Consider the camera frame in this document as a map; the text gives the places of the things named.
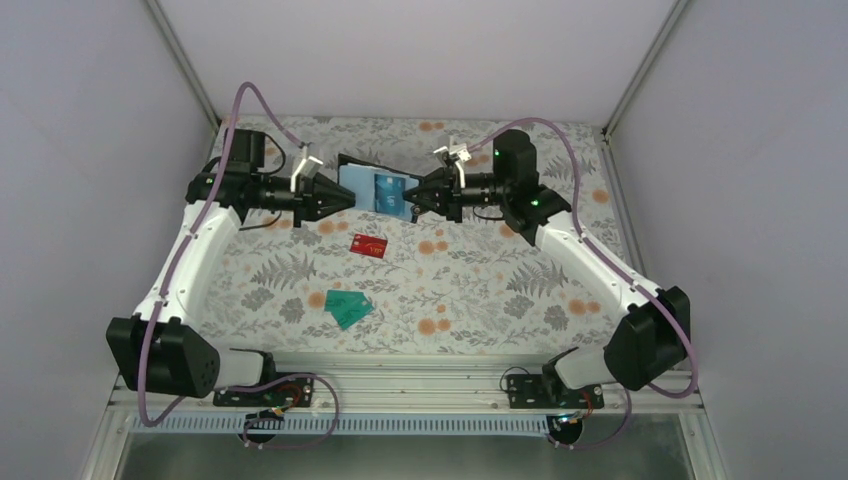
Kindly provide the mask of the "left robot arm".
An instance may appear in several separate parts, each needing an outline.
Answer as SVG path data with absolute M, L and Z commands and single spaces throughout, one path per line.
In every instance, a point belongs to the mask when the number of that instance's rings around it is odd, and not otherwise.
M 269 137 L 261 131 L 227 130 L 225 138 L 229 154 L 189 183 L 177 239 L 151 290 L 129 317 L 111 320 L 106 340 L 132 391 L 203 398 L 238 386 L 263 405 L 278 391 L 269 354 L 215 346 L 196 330 L 213 271 L 251 211 L 290 212 L 300 225 L 353 207 L 355 195 L 308 154 L 290 177 L 262 171 Z

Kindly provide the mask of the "teal credit card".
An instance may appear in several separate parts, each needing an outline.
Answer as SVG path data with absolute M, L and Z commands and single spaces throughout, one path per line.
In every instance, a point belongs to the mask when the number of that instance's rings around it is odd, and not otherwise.
M 360 312 L 369 305 L 362 292 L 346 290 L 328 290 L 325 296 L 324 311 L 345 314 L 349 311 Z
M 334 308 L 332 315 L 342 330 L 347 330 L 374 310 L 370 300 L 361 293 L 351 295 Z

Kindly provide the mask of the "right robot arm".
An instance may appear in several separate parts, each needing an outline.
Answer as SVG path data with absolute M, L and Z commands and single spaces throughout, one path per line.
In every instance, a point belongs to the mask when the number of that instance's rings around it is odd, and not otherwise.
M 663 289 L 628 266 L 580 222 L 575 201 L 543 185 L 537 150 L 520 130 L 493 139 L 493 169 L 468 173 L 463 144 L 436 150 L 441 168 L 405 191 L 414 206 L 460 222 L 466 207 L 497 206 L 506 225 L 530 245 L 567 267 L 620 321 L 603 347 L 571 349 L 545 367 L 544 399 L 565 407 L 580 388 L 618 383 L 657 390 L 655 379 L 689 358 L 691 304 L 678 287 Z

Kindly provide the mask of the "black leather card holder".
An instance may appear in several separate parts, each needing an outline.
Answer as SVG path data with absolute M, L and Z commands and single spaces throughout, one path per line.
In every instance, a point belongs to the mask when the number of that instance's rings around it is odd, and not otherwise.
M 421 183 L 418 175 L 401 172 L 377 164 L 338 154 L 338 183 L 355 195 L 353 209 L 386 215 L 416 223 L 419 214 L 415 205 L 403 194 Z

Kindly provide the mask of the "red credit card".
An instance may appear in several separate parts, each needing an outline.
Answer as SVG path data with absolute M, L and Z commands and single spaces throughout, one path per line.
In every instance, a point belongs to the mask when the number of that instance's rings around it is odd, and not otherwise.
M 385 256 L 388 241 L 384 238 L 355 234 L 350 251 L 359 255 L 382 259 Z

